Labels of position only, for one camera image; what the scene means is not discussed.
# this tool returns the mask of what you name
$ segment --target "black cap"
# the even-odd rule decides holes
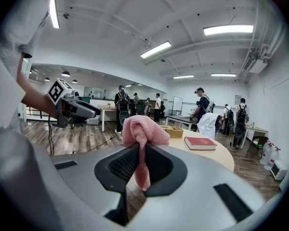
[[[199,90],[202,91],[202,92],[204,92],[203,88],[199,87],[199,88],[195,91],[195,93],[197,93]]]

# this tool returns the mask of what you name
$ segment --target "wooden floor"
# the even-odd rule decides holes
[[[161,119],[161,125],[165,124],[165,119]],[[170,123],[170,126],[179,126],[179,123]],[[43,145],[49,151],[48,141],[48,123],[28,121],[22,125],[23,134],[32,142]],[[121,145],[122,136],[115,133],[116,123],[105,123],[105,131],[102,132],[102,125],[83,127],[75,125],[74,129],[70,126],[65,129],[52,126],[54,155],[70,154],[73,151],[78,153],[87,152],[97,145],[96,150]],[[256,148],[252,146],[247,152],[250,142],[246,140],[243,149],[231,149],[231,136],[225,136],[218,133],[216,140],[223,144],[231,153],[234,162],[234,173],[245,179],[249,184],[254,186],[263,195],[265,200],[269,200],[275,194],[280,192],[279,181],[275,181],[271,173],[263,168],[259,163],[260,157],[256,154]],[[127,185],[128,215],[132,218],[145,202],[142,191],[135,184],[132,177]]]

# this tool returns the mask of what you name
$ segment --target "table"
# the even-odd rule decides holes
[[[224,147],[222,144],[219,142],[213,140],[216,144],[217,147],[214,151],[196,151],[196,150],[190,150],[186,143],[184,142],[185,137],[194,137],[194,138],[207,138],[207,136],[202,135],[200,133],[196,133],[193,131],[189,131],[184,129],[183,132],[183,137],[181,139],[170,139],[169,140],[169,146],[178,148],[183,151],[187,151],[190,153],[194,153],[200,156],[205,156],[207,158],[210,158],[227,169],[229,169],[231,172],[234,171],[235,169],[235,162],[233,160],[233,157],[231,156],[230,152],[227,150],[226,147]]]
[[[102,112],[102,132],[104,132],[105,111],[115,112],[116,108],[114,106],[111,106],[110,108],[108,108],[108,106],[106,105],[99,105],[98,107],[100,108]]]
[[[191,129],[192,125],[197,123],[196,119],[193,118],[192,120],[189,119],[189,118],[183,118],[183,117],[179,117],[178,115],[167,115],[166,116],[166,126],[168,125],[168,120],[174,120],[174,121],[177,121],[177,122],[180,122],[180,123],[187,123],[188,124],[188,130]]]
[[[256,131],[256,132],[262,132],[262,133],[264,133],[264,136],[266,136],[266,137],[267,137],[267,134],[268,134],[268,130],[264,130],[264,129],[258,128],[258,127],[254,127],[253,128],[251,126],[245,126],[245,129],[246,129],[246,131],[245,131],[244,139],[243,139],[243,142],[242,142],[242,144],[240,146],[241,149],[243,148],[243,145],[245,143],[245,139],[246,139],[248,130],[253,130],[253,131]]]

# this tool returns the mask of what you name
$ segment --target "pink cloth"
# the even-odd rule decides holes
[[[169,144],[170,135],[145,115],[124,120],[122,142],[125,146],[139,143],[139,165],[135,171],[138,187],[146,191],[150,186],[149,170],[145,164],[145,144]]]

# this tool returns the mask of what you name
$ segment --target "book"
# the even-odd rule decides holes
[[[217,146],[207,138],[185,137],[184,141],[190,150],[215,150]]]

